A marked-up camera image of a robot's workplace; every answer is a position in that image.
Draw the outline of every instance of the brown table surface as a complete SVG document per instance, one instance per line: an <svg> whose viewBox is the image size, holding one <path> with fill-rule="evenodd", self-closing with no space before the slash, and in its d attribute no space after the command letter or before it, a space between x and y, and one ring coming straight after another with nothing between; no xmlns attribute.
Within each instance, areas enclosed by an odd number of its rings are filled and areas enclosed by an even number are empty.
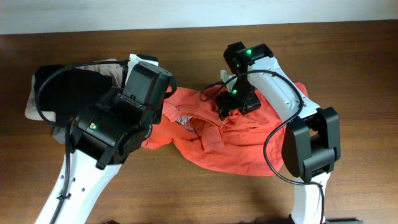
<svg viewBox="0 0 398 224"><path fill-rule="evenodd" d="M0 222L35 222L62 165L52 127L24 116L39 66L154 55L179 86L199 90L228 69L223 52L239 40L265 42L313 101L339 112L342 157L327 185L326 217L396 223L398 21L0 36ZM131 154L87 223L249 222L286 217L293 201L293 186L277 177L202 169L170 144Z"/></svg>

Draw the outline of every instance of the white background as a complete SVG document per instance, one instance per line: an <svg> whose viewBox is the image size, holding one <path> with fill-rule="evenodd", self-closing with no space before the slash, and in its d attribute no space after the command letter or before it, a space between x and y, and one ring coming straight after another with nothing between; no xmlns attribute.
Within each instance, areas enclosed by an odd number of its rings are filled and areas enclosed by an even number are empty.
<svg viewBox="0 0 398 224"><path fill-rule="evenodd" d="M0 0L0 34L398 18L398 0Z"/></svg>

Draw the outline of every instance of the wooden tabletop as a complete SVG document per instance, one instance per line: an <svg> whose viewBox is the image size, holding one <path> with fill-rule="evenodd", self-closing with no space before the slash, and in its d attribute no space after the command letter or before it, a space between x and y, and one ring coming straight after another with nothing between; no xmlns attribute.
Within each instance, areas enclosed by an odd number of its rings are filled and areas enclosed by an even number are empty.
<svg viewBox="0 0 398 224"><path fill-rule="evenodd" d="M62 165L52 128L24 116L39 66L147 54L179 86L199 90L228 69L223 52L239 40L266 43L313 101L339 113L342 156L326 188L326 217L396 223L398 21L0 36L0 222L35 222ZM277 177L202 169L170 144L132 153L87 223L249 222L286 217L293 200L293 186Z"/></svg>

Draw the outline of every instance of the black cloth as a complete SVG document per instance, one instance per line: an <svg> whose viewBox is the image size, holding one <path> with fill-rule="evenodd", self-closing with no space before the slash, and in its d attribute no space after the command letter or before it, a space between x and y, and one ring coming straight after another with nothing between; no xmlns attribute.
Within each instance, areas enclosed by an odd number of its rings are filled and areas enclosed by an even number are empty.
<svg viewBox="0 0 398 224"><path fill-rule="evenodd" d="M46 65L35 73L35 93L53 72L63 65ZM79 111L96 103L112 87L112 77L98 72L72 69L54 78L40 96L42 111L53 111L56 123L66 125Z"/></svg>

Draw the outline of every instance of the red cloth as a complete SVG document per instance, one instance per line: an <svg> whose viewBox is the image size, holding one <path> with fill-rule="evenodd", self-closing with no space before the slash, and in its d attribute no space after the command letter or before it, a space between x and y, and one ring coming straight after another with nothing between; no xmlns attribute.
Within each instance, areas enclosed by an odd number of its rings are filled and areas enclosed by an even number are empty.
<svg viewBox="0 0 398 224"><path fill-rule="evenodd" d="M296 83L305 95L307 90ZM217 87L205 92L210 96ZM157 149L173 142L182 155L194 164L220 172L242 175L274 175L262 155L262 147L268 134L282 121L265 99L256 91L261 101L258 110L245 114L238 111L221 121L213 100L202 102L199 91L177 88L164 101L162 122L154 125L149 139L142 147ZM191 125L196 133L175 122L179 116L192 116ZM283 165L281 156L285 129L281 129L269 141L267 155L275 169Z"/></svg>

